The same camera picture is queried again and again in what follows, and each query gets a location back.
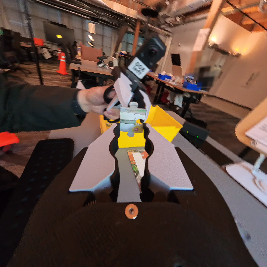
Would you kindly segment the orange traffic cone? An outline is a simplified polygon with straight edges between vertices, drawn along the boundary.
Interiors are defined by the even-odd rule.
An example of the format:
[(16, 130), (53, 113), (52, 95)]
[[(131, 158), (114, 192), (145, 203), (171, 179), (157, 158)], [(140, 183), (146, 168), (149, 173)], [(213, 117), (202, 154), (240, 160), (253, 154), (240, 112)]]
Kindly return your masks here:
[(61, 53), (59, 69), (57, 70), (57, 73), (61, 75), (68, 75), (66, 71), (66, 56), (64, 52)]

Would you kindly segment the black wristband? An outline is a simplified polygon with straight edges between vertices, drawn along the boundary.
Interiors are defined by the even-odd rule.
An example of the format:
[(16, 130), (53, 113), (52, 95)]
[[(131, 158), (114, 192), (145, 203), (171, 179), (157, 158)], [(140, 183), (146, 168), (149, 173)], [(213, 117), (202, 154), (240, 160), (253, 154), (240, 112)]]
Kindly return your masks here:
[(78, 103), (78, 92), (81, 91), (81, 89), (77, 89), (73, 95), (72, 98), (72, 109), (74, 111), (74, 114), (76, 116), (85, 116), (87, 113), (83, 111), (81, 106)]

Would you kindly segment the wooden background desk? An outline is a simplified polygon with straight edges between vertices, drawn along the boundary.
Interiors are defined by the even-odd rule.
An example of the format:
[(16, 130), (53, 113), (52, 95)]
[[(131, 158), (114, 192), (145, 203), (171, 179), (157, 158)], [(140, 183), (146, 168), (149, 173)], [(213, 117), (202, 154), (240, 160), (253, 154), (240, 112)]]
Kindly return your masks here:
[(157, 89), (156, 89), (156, 93), (155, 93), (155, 97), (154, 97), (154, 100), (153, 102), (156, 103), (156, 104), (159, 104), (160, 103), (160, 99), (163, 95), (163, 92), (165, 89), (168, 89), (176, 94), (178, 93), (184, 93), (184, 92), (187, 92), (190, 94), (190, 97), (189, 97), (189, 100), (186, 102), (183, 110), (182, 110), (182, 113), (181, 113), (181, 117), (184, 118), (187, 111), (189, 110), (189, 107), (190, 107), (190, 104), (192, 103), (192, 101), (194, 100), (194, 96), (197, 96), (197, 95), (209, 95), (209, 92), (206, 92), (204, 90), (192, 90), (192, 89), (187, 89), (187, 88), (184, 88), (183, 86), (179, 86), (179, 85), (176, 85), (176, 84), (172, 84), (170, 82), (167, 82), (166, 80), (161, 80), (157, 77), (157, 74), (153, 73), (153, 72), (148, 72), (147, 77), (151, 77), (153, 78), (154, 80), (156, 80), (157, 82)]

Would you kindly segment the grey yellow flower puzzle piece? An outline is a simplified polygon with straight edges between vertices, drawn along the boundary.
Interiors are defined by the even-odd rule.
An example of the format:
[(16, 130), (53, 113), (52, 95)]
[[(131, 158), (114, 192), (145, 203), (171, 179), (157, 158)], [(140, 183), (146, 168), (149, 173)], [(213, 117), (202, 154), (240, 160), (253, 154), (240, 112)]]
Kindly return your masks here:
[(126, 132), (128, 137), (143, 132), (143, 122), (146, 116), (145, 108), (138, 108), (137, 102), (130, 102), (129, 107), (120, 109), (120, 132)]

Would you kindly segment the grey desk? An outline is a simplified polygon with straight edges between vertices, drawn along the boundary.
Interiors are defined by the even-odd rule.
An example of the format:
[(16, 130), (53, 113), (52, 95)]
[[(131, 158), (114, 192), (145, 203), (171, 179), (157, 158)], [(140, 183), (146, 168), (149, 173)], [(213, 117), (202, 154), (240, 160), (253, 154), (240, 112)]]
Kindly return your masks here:
[[(76, 156), (101, 135), (99, 115), (88, 113), (81, 126), (51, 131), (49, 139), (71, 138)], [(183, 136), (172, 142), (181, 149), (211, 179), (217, 187), (243, 235), (243, 241), (258, 266), (266, 266), (266, 206), (226, 174), (218, 164), (203, 155)]]

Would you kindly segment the black pole with disc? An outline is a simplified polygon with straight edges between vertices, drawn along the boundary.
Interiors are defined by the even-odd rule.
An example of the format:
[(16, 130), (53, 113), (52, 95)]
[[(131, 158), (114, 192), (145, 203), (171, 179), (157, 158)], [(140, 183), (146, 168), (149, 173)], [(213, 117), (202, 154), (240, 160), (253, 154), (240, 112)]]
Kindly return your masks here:
[(37, 73), (38, 73), (38, 77), (39, 77), (39, 82), (40, 82), (40, 85), (43, 85), (43, 77), (42, 77), (42, 73), (41, 73), (41, 69), (40, 69), (40, 65), (39, 65), (39, 58), (38, 58), (37, 49), (36, 49), (36, 46), (34, 43), (34, 33), (33, 33), (32, 21), (31, 21), (31, 17), (29, 14), (27, 1), (23, 0), (22, 2), (23, 2), (24, 11), (25, 11), (25, 19), (26, 19), (30, 39), (32, 41), (32, 49), (33, 49), (34, 60), (35, 60), (36, 69), (37, 69)]

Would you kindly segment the yellow plastic bin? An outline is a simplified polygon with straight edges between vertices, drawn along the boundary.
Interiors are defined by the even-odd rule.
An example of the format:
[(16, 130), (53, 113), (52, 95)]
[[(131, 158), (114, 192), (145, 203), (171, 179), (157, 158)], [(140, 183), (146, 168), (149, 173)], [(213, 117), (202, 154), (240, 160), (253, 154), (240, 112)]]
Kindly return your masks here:
[[(171, 117), (159, 106), (151, 107), (146, 123), (150, 124), (159, 134), (172, 142), (178, 132), (182, 129), (182, 124)], [(136, 133), (134, 137), (129, 137), (126, 132), (122, 132), (118, 139), (119, 148), (144, 147), (145, 138), (142, 133)]]

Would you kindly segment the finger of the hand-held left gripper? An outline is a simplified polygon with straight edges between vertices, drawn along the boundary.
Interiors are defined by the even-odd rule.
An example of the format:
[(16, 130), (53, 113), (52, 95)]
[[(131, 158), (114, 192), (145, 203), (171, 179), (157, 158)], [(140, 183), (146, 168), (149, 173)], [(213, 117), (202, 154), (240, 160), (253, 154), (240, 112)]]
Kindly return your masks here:
[(134, 93), (132, 92), (131, 85), (131, 80), (123, 73), (120, 73), (120, 77), (114, 83), (116, 95), (123, 108), (127, 108), (133, 99)]
[(149, 96), (142, 90), (135, 90), (133, 100), (138, 104), (138, 110), (145, 110), (145, 117), (143, 119), (140, 119), (141, 123), (145, 123), (149, 117), (149, 112), (151, 109), (151, 101), (149, 99)]

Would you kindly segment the puzzle frame tray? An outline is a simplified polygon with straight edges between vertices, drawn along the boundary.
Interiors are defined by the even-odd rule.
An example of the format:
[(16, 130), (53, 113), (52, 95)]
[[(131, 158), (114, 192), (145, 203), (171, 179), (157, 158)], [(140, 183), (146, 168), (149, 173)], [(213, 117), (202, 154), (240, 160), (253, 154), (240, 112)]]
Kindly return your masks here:
[(127, 154), (129, 160), (131, 162), (131, 166), (133, 169), (133, 173), (139, 188), (140, 193), (141, 191), (141, 179), (144, 176), (145, 170), (145, 161), (148, 157), (148, 153), (145, 151), (144, 148), (134, 148), (134, 149), (127, 149)]

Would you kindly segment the white stand base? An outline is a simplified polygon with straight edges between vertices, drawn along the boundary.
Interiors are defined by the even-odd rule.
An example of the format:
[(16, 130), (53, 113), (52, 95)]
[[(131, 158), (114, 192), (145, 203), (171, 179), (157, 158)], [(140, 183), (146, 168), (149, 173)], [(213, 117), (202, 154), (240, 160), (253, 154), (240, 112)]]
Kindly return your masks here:
[(227, 165), (226, 172), (267, 206), (267, 174), (260, 170), (265, 158), (264, 154), (260, 154), (254, 165), (245, 161)]

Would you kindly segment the printed instruction sheet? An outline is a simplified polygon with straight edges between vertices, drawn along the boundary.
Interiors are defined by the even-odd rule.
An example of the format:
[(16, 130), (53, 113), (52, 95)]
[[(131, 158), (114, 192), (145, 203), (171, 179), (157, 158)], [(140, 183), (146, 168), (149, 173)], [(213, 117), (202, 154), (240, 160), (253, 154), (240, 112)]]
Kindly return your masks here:
[(267, 117), (246, 131), (245, 135), (257, 141), (257, 146), (254, 148), (260, 150), (264, 154), (267, 153)]

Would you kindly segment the person's left hand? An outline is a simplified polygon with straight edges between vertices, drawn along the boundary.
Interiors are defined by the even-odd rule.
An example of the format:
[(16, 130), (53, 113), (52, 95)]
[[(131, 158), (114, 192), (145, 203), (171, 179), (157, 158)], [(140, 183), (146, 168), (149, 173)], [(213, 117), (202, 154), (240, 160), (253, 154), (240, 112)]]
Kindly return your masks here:
[(95, 112), (104, 115), (108, 119), (116, 120), (120, 117), (120, 110), (112, 108), (107, 110), (108, 104), (104, 100), (104, 92), (109, 86), (97, 86), (86, 90), (80, 90), (77, 94), (77, 101), (81, 109), (86, 112)]

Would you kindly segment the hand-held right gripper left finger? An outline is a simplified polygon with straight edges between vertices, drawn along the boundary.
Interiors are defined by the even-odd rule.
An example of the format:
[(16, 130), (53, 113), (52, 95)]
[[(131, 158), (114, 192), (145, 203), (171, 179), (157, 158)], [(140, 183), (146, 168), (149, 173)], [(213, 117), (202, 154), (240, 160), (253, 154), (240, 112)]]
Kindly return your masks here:
[(115, 154), (119, 137), (120, 124), (116, 123), (88, 146), (69, 192), (118, 190), (120, 174)]

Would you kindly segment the black monitor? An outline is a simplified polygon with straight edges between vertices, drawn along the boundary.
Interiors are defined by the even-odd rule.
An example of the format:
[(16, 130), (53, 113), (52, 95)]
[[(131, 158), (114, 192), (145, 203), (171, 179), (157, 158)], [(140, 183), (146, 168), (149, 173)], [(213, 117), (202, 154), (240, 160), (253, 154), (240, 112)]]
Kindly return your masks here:
[(45, 40), (51, 43), (61, 45), (68, 44), (75, 41), (74, 30), (62, 26), (54, 25), (43, 21)]

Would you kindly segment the black dotted mat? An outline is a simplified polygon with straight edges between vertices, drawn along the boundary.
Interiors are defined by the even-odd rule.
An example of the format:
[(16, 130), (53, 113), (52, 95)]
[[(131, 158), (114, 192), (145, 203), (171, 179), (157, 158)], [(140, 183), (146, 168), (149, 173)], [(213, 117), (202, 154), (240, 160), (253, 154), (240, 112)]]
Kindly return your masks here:
[(1, 192), (1, 253), (17, 247), (34, 207), (53, 179), (72, 160), (71, 138), (39, 141), (10, 193)]

